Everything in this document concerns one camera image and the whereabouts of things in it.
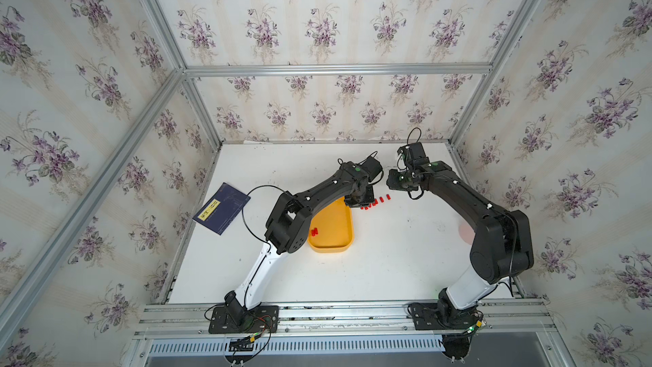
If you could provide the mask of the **yellow plastic storage tray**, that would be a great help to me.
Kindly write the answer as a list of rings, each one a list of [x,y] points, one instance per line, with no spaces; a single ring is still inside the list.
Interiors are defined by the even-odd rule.
[[[311,230],[314,228],[319,230],[319,234],[312,237]],[[308,244],[317,253],[339,253],[351,246],[354,237],[351,208],[341,198],[312,219]]]

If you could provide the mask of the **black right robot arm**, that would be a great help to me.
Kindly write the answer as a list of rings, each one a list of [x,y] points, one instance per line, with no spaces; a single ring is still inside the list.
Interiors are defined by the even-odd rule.
[[[440,292],[446,310],[475,307],[505,278],[513,278],[534,265],[529,218],[510,211],[467,185],[442,161],[389,172],[387,186],[409,194],[429,192],[442,199],[467,222],[474,233],[470,266],[459,279]]]

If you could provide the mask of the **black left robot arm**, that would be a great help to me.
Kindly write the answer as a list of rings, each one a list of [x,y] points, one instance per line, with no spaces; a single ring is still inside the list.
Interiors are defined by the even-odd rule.
[[[382,176],[380,162],[368,156],[361,162],[342,161],[332,176],[309,190],[283,192],[266,221],[265,241],[258,258],[242,284],[224,297],[231,318],[240,323],[261,304],[277,266],[307,242],[315,216],[339,199],[347,207],[370,207],[375,202],[374,185]]]

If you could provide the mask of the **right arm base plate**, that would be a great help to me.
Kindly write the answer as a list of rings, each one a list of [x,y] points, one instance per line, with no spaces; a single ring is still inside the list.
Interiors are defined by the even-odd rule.
[[[477,307],[458,310],[447,301],[411,302],[407,311],[417,331],[473,333],[483,326],[484,317]]]

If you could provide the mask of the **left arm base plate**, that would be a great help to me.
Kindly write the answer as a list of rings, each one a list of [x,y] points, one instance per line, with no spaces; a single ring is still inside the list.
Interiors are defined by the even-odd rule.
[[[208,332],[230,333],[276,333],[279,323],[279,307],[259,305],[251,311],[228,309],[225,305],[210,311]]]

